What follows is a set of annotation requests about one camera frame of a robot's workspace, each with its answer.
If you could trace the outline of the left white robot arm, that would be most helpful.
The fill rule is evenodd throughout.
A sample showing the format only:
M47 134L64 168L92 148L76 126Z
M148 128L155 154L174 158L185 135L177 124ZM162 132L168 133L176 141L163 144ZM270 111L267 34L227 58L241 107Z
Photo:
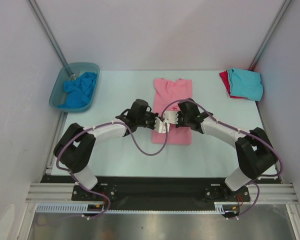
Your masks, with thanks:
M54 147L56 167L70 173L83 186L83 194L95 200L100 196L101 188L88 166L95 144L131 136L139 127L154 130L158 117L148 102L137 99L110 122L88 128L72 123Z

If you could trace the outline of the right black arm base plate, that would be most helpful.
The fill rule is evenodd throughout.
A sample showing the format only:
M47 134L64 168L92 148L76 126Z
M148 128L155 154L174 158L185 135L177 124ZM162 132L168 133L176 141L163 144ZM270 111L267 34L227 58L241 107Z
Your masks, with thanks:
M203 197L206 202L237 202L240 200L245 203L251 200L249 190L246 186L232 191L225 184L206 185Z

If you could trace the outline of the pink t shirt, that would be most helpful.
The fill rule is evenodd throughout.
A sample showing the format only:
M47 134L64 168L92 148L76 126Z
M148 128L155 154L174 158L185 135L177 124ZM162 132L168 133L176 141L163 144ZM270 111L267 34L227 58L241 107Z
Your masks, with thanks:
M193 85L190 79L178 79L176 81L164 78L154 79L154 104L153 111L161 114L167 107L167 111L179 111L177 103L169 105L173 101L188 99L193 96ZM168 145L188 146L192 143L192 132L189 127L175 127L172 124L168 132Z

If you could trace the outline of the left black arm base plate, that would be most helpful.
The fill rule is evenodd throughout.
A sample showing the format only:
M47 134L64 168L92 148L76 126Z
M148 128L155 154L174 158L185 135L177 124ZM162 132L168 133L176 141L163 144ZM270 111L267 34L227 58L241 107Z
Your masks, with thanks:
M91 191L107 196L110 201L117 199L117 186L113 184L101 183ZM104 200L105 197L84 190L81 186L75 185L72 190L71 200L81 202L95 202Z

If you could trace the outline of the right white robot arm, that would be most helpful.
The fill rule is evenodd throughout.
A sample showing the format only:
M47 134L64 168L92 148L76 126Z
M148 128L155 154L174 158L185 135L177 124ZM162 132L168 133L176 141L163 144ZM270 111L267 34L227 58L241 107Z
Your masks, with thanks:
M177 105L178 127L189 127L195 132L215 137L235 149L238 167L220 188L220 194L225 200L232 201L238 196L241 187L261 177L278 162L274 148L262 128L242 130L226 124L216 119L211 112L200 112L199 105L190 98Z

